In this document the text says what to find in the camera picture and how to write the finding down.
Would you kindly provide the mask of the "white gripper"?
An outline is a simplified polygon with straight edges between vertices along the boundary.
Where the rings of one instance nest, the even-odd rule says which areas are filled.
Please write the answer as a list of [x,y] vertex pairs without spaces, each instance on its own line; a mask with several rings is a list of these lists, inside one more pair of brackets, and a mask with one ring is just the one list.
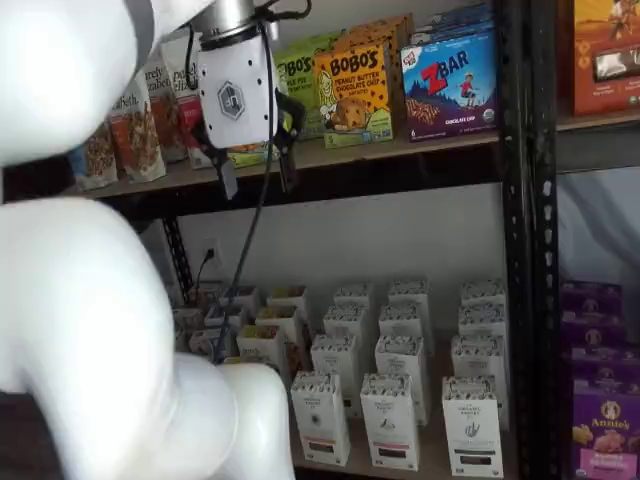
[[[253,28],[234,42],[202,41],[197,52],[197,74],[205,133],[212,163],[228,200],[238,191],[235,166],[226,149],[264,143],[278,125],[277,80],[269,43]],[[294,138],[277,135],[282,189],[297,184]]]

